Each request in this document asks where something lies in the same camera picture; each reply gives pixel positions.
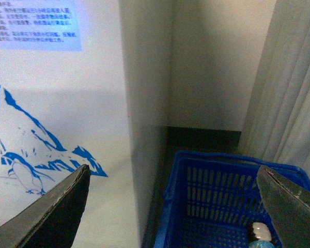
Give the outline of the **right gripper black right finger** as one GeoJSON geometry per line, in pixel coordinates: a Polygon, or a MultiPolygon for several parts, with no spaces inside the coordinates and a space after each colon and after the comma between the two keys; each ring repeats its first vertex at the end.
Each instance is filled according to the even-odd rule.
{"type": "Polygon", "coordinates": [[[282,247],[310,247],[310,191],[264,165],[256,181],[282,247]]]}

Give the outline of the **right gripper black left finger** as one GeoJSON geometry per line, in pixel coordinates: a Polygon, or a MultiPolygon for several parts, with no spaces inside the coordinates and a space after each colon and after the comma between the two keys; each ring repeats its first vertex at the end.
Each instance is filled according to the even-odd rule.
{"type": "Polygon", "coordinates": [[[0,226],[0,247],[72,247],[87,202],[84,164],[0,226]]]}

